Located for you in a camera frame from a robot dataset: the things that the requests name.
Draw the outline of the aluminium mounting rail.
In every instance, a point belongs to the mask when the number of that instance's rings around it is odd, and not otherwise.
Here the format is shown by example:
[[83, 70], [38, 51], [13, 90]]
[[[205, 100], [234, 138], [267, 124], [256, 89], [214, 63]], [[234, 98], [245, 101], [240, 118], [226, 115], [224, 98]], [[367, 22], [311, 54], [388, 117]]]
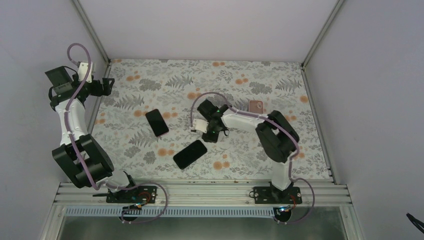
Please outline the aluminium mounting rail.
[[[158, 189], [155, 206], [165, 204], [164, 194], [168, 195], [171, 207], [251, 207], [255, 204], [249, 192], [255, 186], [268, 186], [267, 180], [262, 181], [188, 181], [160, 180], [164, 190]], [[308, 207], [315, 201], [317, 207], [347, 207], [352, 200], [346, 185], [334, 184], [331, 181], [311, 182], [310, 189], [304, 182], [298, 181], [295, 186], [300, 188], [303, 203]], [[106, 205], [104, 196], [108, 190], [102, 188], [77, 188], [71, 183], [61, 183], [54, 197], [54, 205]]]

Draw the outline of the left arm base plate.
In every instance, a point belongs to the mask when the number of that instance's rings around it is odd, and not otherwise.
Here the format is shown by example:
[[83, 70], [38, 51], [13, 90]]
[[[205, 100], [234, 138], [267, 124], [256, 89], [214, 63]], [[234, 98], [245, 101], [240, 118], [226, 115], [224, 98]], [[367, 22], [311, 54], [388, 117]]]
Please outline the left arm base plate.
[[131, 190], [108, 192], [106, 202], [118, 204], [154, 204], [157, 189], [156, 186], [145, 185]]

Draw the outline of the pink phone case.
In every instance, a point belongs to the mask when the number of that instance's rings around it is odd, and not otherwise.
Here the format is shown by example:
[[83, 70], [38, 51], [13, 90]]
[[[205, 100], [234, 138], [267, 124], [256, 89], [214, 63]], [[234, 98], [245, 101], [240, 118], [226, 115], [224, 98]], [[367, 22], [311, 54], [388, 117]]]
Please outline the pink phone case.
[[248, 111], [254, 114], [263, 114], [264, 113], [263, 102], [260, 100], [249, 100]]

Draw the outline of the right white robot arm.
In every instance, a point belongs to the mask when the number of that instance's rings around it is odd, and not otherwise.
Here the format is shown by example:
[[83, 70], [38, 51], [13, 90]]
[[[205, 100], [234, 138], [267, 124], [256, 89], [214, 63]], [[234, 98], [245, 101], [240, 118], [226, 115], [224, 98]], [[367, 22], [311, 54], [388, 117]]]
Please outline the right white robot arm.
[[300, 137], [279, 111], [258, 114], [228, 104], [218, 108], [207, 99], [197, 107], [197, 111], [203, 118], [191, 116], [190, 127], [193, 132], [202, 132], [204, 142], [216, 143], [221, 132], [231, 129], [256, 134], [266, 156], [273, 161], [270, 182], [272, 200], [282, 204], [289, 199], [290, 189], [294, 185], [291, 161], [300, 151]]

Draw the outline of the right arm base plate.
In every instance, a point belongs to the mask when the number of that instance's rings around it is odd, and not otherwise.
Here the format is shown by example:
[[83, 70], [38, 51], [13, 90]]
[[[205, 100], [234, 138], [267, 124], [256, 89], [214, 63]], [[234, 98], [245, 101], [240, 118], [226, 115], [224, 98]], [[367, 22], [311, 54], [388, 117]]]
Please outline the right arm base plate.
[[249, 197], [257, 205], [266, 204], [302, 204], [302, 194], [299, 187], [290, 185], [285, 190], [279, 190], [273, 185], [256, 186], [249, 192]]

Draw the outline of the floral table mat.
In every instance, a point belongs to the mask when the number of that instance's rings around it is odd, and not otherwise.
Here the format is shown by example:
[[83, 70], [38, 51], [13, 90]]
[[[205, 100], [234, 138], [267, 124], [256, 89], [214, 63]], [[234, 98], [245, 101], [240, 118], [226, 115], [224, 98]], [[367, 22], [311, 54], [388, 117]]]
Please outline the floral table mat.
[[[238, 129], [207, 143], [207, 153], [186, 169], [177, 167], [173, 156], [201, 138], [189, 127], [190, 117], [200, 117], [192, 104], [203, 100], [218, 107], [229, 102], [242, 111], [249, 100], [257, 100], [264, 113], [281, 112], [300, 137], [293, 177], [330, 178], [298, 63], [114, 59], [109, 75], [115, 84], [101, 100], [92, 135], [114, 167], [136, 179], [271, 178], [273, 162], [258, 137]], [[146, 118], [154, 109], [169, 128], [160, 137]]]

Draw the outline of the black object at edge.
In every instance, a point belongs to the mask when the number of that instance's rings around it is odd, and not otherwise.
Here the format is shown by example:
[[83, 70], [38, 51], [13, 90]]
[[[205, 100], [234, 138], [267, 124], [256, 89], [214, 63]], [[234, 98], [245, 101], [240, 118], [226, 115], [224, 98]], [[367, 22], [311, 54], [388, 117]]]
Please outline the black object at edge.
[[408, 220], [421, 232], [424, 234], [424, 223], [419, 219], [415, 218], [412, 214], [407, 213], [406, 217]]

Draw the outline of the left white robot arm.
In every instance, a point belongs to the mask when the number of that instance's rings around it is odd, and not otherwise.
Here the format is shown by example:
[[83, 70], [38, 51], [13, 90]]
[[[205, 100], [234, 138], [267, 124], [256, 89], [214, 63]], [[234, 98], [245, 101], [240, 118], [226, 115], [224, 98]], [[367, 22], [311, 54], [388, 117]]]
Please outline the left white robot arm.
[[61, 125], [61, 141], [52, 150], [52, 157], [77, 188], [105, 186], [131, 203], [139, 197], [139, 188], [128, 173], [114, 168], [85, 122], [87, 98], [110, 95], [115, 82], [113, 78], [94, 80], [93, 68], [93, 64], [79, 62], [73, 75], [69, 75], [68, 66], [45, 72], [52, 84], [48, 90], [50, 107], [58, 114]]

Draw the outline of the black phone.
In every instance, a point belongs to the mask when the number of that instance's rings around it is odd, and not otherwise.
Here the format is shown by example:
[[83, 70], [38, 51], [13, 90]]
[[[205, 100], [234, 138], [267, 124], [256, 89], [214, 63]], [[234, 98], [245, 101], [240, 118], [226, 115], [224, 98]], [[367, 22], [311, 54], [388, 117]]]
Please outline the black phone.
[[197, 159], [205, 155], [207, 151], [206, 146], [200, 140], [195, 140], [175, 154], [173, 156], [173, 161], [180, 170], [184, 170]]

